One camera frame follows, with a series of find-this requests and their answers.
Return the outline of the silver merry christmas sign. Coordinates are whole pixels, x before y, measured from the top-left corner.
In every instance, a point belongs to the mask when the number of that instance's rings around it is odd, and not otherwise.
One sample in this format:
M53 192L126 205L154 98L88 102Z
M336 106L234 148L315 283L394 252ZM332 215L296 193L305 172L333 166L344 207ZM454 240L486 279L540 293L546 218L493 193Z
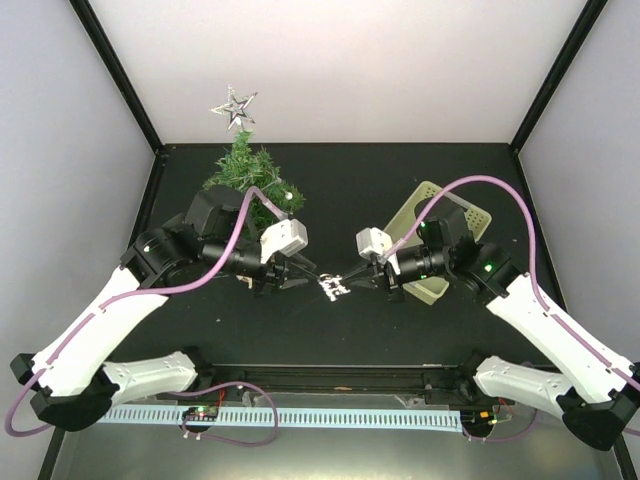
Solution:
M318 284L330 302L335 302L339 297L351 292L349 288L342 284L342 280L341 275L321 274L319 276Z

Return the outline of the green plastic basket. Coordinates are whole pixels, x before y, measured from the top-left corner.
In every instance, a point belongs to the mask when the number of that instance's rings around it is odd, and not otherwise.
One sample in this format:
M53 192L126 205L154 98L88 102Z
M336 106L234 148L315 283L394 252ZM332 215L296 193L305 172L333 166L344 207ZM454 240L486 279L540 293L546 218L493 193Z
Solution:
M430 181L422 181L409 195L408 199L394 214L391 220L383 228L383 231L391 237L393 243L402 239L409 228L415 223L418 215L426 204L441 191L441 187ZM407 240L404 248L414 246L426 246L430 249L439 249L451 242L451 235L442 228L442 220L437 220L436 215L443 214L444 222L452 217L453 221L460 221L464 215L467 222L467 236L471 236L478 242L492 221L492 216L486 210L470 203L462 197L447 193L430 210L421 224ZM403 289L426 305L435 304L447 291L450 283L441 277L425 277L421 280L404 284Z

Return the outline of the small green christmas tree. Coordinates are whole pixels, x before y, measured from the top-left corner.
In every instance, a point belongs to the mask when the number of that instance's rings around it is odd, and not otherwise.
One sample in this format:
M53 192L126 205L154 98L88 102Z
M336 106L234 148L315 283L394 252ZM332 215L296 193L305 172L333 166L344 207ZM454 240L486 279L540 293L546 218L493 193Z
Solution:
M270 153L251 144L250 131L237 132L231 147L215 162L217 170L204 181L202 188L209 190L223 185L245 194L250 187L259 188L281 211L288 215L301 210L305 197L298 188L281 175Z

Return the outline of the silver star tree topper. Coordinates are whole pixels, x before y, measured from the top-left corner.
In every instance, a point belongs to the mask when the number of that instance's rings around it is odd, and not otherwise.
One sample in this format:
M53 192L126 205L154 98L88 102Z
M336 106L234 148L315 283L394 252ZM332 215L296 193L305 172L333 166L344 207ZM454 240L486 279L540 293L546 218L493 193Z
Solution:
M216 107L210 108L213 114L225 116L228 120L227 130L235 129L237 132L246 132L246 123L254 124L255 120L248 112L249 106L253 103L258 93L253 92L248 95L238 95L234 87L227 86L226 101Z

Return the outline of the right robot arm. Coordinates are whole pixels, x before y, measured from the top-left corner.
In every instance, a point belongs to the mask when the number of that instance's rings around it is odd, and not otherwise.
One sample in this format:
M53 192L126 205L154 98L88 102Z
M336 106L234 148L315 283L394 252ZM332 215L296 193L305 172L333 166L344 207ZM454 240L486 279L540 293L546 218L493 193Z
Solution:
M459 281L472 299L516 329L552 372L487 356L454 379L457 396L476 403L503 397L549 413L586 445L610 449L639 409L637 364L614 352L542 292L495 244L477 242L464 210L446 202L420 221L419 243L398 250L378 228L357 233L358 253L392 301L425 278Z

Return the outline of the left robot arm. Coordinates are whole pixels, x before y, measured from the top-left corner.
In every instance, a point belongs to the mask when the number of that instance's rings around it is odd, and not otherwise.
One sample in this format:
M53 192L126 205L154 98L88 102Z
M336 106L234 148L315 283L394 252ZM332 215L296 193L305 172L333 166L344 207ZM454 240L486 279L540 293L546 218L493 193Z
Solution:
M215 186L189 209L140 234L108 282L46 348L10 363L42 426L83 430L111 408L163 393L207 397L215 376L194 347L117 363L113 351L150 314L218 273L249 280L256 295L285 287L288 267L308 244L306 227L257 187Z

